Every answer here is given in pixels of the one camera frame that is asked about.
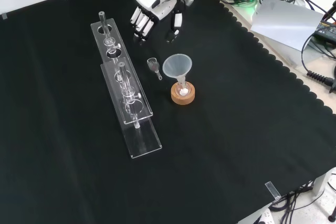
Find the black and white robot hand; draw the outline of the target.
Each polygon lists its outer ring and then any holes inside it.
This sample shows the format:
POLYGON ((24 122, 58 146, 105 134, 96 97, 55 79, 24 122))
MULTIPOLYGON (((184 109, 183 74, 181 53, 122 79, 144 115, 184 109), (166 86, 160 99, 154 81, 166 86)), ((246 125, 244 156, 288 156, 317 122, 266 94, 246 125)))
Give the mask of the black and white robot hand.
POLYGON ((135 0, 138 4, 130 23, 134 35, 146 41, 155 25, 171 16, 171 27, 166 41, 173 42, 179 35, 183 24, 183 13, 194 0, 135 0))

